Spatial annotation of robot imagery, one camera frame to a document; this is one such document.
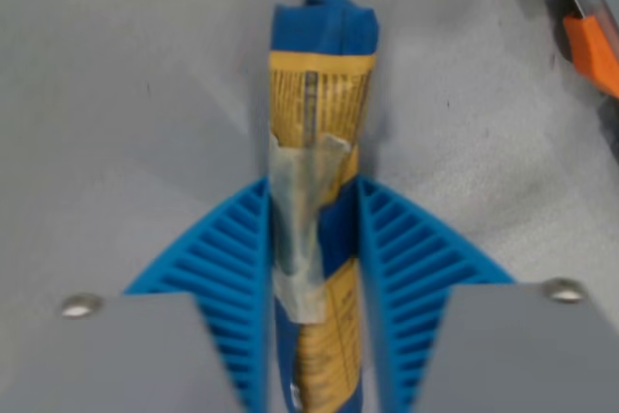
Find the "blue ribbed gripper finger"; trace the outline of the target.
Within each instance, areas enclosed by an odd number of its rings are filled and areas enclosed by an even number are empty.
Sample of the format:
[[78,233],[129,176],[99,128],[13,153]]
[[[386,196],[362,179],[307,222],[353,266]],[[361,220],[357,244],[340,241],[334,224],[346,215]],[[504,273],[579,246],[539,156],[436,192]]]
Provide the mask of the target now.
[[367,177],[360,258],[385,412],[614,412],[618,333],[579,280],[518,282]]
[[269,213],[259,180],[121,295],[65,297],[17,358],[10,410],[266,411]]

